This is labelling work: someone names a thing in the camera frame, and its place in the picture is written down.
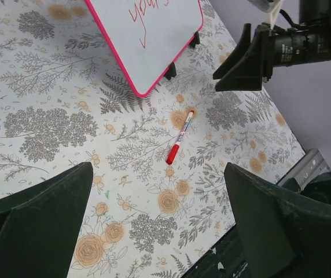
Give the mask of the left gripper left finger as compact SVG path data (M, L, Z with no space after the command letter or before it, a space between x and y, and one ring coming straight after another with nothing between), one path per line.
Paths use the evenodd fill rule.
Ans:
M0 277L66 277L93 181L91 163L0 199Z

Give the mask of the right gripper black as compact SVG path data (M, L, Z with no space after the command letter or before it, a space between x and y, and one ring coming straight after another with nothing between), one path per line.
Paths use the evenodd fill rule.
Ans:
M236 47L213 73L217 92L260 91L275 67L331 61L331 25L285 30L263 24L262 30L267 32L264 56L261 33L251 38L251 24L244 24Z

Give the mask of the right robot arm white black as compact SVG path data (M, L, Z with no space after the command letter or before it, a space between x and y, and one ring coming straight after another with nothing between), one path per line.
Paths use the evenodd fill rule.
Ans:
M214 72L215 89L260 91L275 67L331 61L331 1L300 1L299 22L282 9L282 1L252 1L267 14L255 30L244 25L230 56Z

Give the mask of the red marker cap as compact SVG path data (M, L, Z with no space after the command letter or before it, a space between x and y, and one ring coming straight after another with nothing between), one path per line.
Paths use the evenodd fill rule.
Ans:
M175 157L176 157L176 155L177 155L177 153L178 153L178 150L179 150L179 145L178 145L178 144L175 144L175 145L171 148L171 150L170 150L170 152L169 152L169 154L168 154L168 157L167 157L167 159L166 159L166 163L167 163L168 165L172 165L172 164L173 164L174 159L175 159Z

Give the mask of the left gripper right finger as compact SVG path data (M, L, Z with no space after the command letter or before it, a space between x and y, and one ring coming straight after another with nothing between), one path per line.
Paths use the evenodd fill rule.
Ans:
M233 163L224 175L252 277L331 277L331 204Z

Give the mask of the pink framed whiteboard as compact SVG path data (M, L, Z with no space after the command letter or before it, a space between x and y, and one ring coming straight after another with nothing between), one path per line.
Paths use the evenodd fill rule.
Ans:
M203 26L200 1L86 1L122 73L147 96Z

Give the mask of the white whiteboard marker pen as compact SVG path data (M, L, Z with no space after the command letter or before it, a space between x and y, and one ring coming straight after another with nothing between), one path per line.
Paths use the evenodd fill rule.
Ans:
M180 146L182 140L183 140L183 137L188 129L188 127L190 126L191 122L192 122L192 119L194 117L194 110L191 110L189 113L188 113L188 116L186 118L186 121L185 121L185 124L183 126L183 129L181 130L178 138L176 139L176 142L175 142L175 146Z

